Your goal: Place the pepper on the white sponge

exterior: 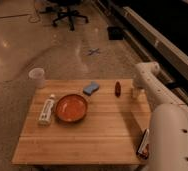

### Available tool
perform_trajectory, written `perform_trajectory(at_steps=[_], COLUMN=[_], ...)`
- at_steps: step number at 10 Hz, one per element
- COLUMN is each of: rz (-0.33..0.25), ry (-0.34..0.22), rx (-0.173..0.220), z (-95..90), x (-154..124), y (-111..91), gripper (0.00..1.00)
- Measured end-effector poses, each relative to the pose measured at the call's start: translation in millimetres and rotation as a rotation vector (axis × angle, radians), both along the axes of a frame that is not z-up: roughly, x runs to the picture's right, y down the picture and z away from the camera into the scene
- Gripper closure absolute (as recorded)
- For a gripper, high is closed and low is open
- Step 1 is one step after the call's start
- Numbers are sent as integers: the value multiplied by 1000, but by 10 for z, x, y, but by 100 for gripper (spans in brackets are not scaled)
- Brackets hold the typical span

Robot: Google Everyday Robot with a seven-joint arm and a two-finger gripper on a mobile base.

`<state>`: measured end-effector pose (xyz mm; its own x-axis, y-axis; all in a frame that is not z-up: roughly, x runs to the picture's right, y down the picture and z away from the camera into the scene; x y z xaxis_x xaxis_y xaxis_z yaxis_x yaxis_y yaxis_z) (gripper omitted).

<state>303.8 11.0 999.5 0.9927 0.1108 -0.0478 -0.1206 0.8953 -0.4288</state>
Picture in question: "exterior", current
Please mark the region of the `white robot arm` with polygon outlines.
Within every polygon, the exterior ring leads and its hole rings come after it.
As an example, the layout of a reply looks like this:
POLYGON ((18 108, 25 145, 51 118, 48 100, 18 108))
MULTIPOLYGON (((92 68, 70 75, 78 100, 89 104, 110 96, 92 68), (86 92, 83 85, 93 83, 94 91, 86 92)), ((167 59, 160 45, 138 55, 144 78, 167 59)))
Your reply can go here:
POLYGON ((188 171, 188 106, 158 78, 157 62, 135 65, 133 96, 153 104, 149 122, 149 171, 188 171))

